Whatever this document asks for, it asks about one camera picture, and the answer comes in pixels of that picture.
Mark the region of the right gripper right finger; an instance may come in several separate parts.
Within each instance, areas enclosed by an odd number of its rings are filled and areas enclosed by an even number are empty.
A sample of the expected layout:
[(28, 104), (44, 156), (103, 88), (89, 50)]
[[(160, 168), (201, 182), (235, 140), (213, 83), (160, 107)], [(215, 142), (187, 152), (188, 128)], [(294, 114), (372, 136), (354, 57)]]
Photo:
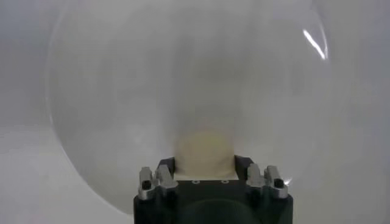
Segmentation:
[(245, 182), (247, 191), (256, 197), (268, 196), (275, 200), (288, 198), (288, 187), (277, 166), (267, 166), (264, 172), (249, 157), (234, 156), (235, 172)]

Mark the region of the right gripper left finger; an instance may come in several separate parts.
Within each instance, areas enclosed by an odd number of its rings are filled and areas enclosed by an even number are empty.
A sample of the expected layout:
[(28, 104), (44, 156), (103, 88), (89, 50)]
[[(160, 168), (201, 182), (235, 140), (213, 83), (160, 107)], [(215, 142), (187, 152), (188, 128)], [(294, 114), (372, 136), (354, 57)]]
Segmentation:
[(174, 197), (177, 194), (179, 183), (174, 179), (174, 157), (162, 159), (155, 172), (150, 167), (142, 167), (139, 172), (138, 198), (149, 201), (156, 198), (157, 194), (162, 197)]

